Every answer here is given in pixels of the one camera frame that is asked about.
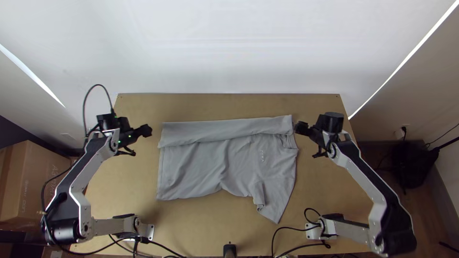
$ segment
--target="wall outlet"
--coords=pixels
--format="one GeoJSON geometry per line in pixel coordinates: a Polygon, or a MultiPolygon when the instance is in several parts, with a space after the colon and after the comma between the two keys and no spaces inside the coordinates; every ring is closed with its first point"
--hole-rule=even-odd
{"type": "Polygon", "coordinates": [[[408,131],[408,126],[409,125],[402,125],[399,129],[395,130],[394,135],[395,135],[395,138],[397,140],[401,140],[403,139],[403,137],[405,137],[405,132],[402,130],[402,127],[406,127],[407,128],[407,131],[408,131]]]}
{"type": "Polygon", "coordinates": [[[61,133],[62,137],[64,137],[65,139],[69,140],[69,141],[77,141],[75,138],[73,138],[70,134],[68,133],[61,133]]]}

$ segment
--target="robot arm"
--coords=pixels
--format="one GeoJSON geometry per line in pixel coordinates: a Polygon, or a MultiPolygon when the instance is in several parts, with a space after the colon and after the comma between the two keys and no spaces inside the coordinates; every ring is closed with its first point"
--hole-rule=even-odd
{"type": "Polygon", "coordinates": [[[85,145],[85,154],[76,162],[56,187],[55,195],[42,218],[46,241],[50,244],[85,242],[94,236],[114,234],[118,237],[148,237],[152,239],[154,226],[143,224],[134,214],[115,216],[111,219],[94,219],[91,204],[83,192],[89,181],[108,158],[119,155],[139,136],[148,137],[152,129],[143,125],[137,129],[129,126],[127,118],[117,118],[114,113],[98,116],[101,131],[93,132],[85,145]]]}
{"type": "Polygon", "coordinates": [[[410,214],[400,204],[397,194],[362,159],[349,133],[342,130],[343,120],[342,114],[327,112],[310,128],[307,123],[298,122],[295,133],[308,136],[319,145],[314,158],[328,156],[336,165],[345,168],[371,198],[373,207],[368,224],[346,220],[342,214],[322,215],[317,222],[321,227],[307,231],[308,239],[348,237],[367,244],[383,257],[413,251],[416,238],[410,214]]]}

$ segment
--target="wooden table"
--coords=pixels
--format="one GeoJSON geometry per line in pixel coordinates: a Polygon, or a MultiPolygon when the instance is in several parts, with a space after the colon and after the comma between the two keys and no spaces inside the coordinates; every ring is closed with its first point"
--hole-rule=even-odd
{"type": "MultiPolygon", "coordinates": [[[[149,124],[153,136],[139,138],[130,146],[136,157],[119,156],[105,161],[89,183],[86,197],[95,218],[135,213],[144,223],[155,224],[153,240],[186,256],[221,256],[230,241],[239,256],[271,255],[271,238],[276,228],[304,228],[303,211],[312,207],[321,212],[343,213],[347,219],[368,222],[372,202],[345,169],[328,158],[313,159],[317,145],[308,137],[295,135],[300,149],[296,182],[288,206],[278,225],[256,211],[251,197],[236,197],[220,191],[199,198],[157,201],[156,186],[161,123],[236,118],[276,117],[292,114],[294,122],[313,124],[319,114],[335,111],[346,114],[341,97],[331,94],[120,94],[115,111],[128,117],[132,127],[149,124]]],[[[352,134],[347,118],[344,129],[352,134]]],[[[339,237],[323,246],[307,247],[293,254],[326,254],[368,251],[366,245],[339,237]]],[[[72,246],[88,252],[111,243],[108,236],[72,246]]],[[[299,245],[316,243],[304,232],[281,230],[274,242],[275,254],[299,245]]],[[[132,243],[123,245],[132,249],[132,243]]],[[[149,244],[139,252],[166,256],[167,251],[149,244]]],[[[112,246],[102,254],[129,254],[112,246]]]]}

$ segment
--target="white wall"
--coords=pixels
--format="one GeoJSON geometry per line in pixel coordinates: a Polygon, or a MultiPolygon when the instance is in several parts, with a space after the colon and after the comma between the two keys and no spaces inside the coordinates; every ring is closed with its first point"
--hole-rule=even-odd
{"type": "MultiPolygon", "coordinates": [[[[358,140],[395,140],[403,124],[407,139],[431,142],[459,123],[459,9],[351,120],[358,140]]],[[[459,136],[459,128],[432,147],[459,136]]],[[[436,167],[459,214],[459,142],[440,151],[436,167]]]]}
{"type": "MultiPolygon", "coordinates": [[[[120,92],[339,93],[352,113],[452,2],[6,0],[0,43],[78,122],[95,83],[113,98],[120,92]]],[[[88,107],[94,123],[108,109],[102,91],[88,107]]]]}
{"type": "Polygon", "coordinates": [[[81,147],[84,132],[80,121],[74,120],[63,106],[1,52],[0,111],[6,119],[55,146],[81,147]],[[68,140],[60,135],[65,132],[80,138],[68,140]]]}

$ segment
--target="folded shirt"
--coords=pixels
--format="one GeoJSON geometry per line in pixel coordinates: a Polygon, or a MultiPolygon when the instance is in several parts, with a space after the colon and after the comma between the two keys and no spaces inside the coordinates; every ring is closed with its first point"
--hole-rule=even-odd
{"type": "Polygon", "coordinates": [[[295,184],[298,148],[292,116],[166,122],[156,198],[200,197],[221,189],[251,196],[278,223],[295,184]]]}

